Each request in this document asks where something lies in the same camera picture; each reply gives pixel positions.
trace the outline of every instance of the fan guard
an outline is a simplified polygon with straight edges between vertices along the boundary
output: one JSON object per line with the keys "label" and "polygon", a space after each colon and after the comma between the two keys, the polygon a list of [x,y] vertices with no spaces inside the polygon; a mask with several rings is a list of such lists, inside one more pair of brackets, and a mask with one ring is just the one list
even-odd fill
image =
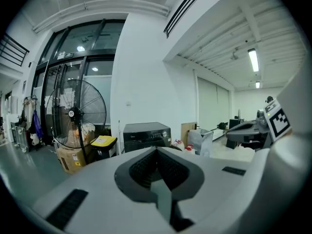
{"label": "fan guard", "polygon": [[90,83],[71,79],[57,87],[46,106],[46,122],[53,137],[68,148],[90,145],[103,131],[106,105]]}

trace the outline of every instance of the cardboard box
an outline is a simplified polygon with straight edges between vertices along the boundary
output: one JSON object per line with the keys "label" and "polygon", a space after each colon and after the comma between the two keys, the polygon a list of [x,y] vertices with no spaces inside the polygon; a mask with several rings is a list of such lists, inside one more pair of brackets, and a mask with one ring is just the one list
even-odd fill
{"label": "cardboard box", "polygon": [[[89,145],[84,149],[86,151],[88,163],[91,163],[94,160],[94,152],[91,152],[92,146]],[[71,149],[61,146],[58,148],[58,158],[64,171],[69,174],[73,174],[87,165],[81,148]]]}

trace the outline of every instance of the red object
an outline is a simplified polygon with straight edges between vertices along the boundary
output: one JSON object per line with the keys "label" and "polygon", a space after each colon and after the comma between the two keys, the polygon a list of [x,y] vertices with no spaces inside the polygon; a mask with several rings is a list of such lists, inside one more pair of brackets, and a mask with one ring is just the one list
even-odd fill
{"label": "red object", "polygon": [[187,147],[185,148],[187,151],[191,151],[193,149],[194,145],[187,145]]}

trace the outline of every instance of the yellow bin lid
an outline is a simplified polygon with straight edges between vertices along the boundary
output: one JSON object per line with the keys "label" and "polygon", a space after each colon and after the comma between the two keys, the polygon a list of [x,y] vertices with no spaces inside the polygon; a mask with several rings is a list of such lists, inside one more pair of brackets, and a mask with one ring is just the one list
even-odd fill
{"label": "yellow bin lid", "polygon": [[112,144],[114,142],[116,137],[111,136],[99,136],[91,145],[93,146],[99,146],[99,147],[106,147]]}

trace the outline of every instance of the railing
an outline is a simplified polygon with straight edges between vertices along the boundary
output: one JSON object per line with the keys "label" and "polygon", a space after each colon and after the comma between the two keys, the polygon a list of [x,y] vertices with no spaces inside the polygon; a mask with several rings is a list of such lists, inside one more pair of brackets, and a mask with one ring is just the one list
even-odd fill
{"label": "railing", "polygon": [[20,45],[11,38],[7,33],[4,34],[0,41],[0,57],[4,58],[18,66],[23,64],[26,54],[29,50]]}
{"label": "railing", "polygon": [[187,12],[187,10],[192,6],[192,4],[196,0],[183,0],[178,9],[175,11],[171,19],[169,20],[166,28],[164,29],[164,33],[167,35],[167,38],[175,25],[180,21],[182,16]]}

